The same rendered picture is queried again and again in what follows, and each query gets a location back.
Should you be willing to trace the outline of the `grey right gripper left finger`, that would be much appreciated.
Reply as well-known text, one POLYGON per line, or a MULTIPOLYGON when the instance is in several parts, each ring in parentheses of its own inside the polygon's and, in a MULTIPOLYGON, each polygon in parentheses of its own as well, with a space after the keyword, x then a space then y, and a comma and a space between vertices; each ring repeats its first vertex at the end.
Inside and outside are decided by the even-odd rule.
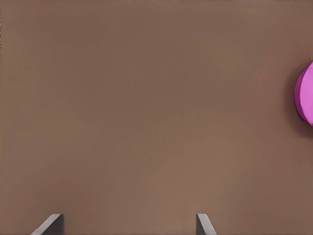
POLYGON ((64 215, 52 214, 30 235, 64 235, 64 215))

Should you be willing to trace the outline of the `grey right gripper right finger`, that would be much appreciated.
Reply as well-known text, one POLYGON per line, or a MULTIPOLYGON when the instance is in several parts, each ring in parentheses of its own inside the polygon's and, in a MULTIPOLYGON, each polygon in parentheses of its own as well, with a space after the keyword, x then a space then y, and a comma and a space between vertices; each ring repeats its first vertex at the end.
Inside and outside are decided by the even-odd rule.
POLYGON ((205 213, 196 214, 196 235, 217 235, 209 217, 205 213))

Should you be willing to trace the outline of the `round pink tray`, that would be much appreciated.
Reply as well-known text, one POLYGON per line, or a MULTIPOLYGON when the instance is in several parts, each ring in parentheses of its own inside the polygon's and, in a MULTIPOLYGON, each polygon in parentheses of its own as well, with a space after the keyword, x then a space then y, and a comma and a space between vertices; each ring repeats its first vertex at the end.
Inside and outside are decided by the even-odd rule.
POLYGON ((302 119, 313 126, 313 60, 298 76, 294 87, 294 103, 302 119))

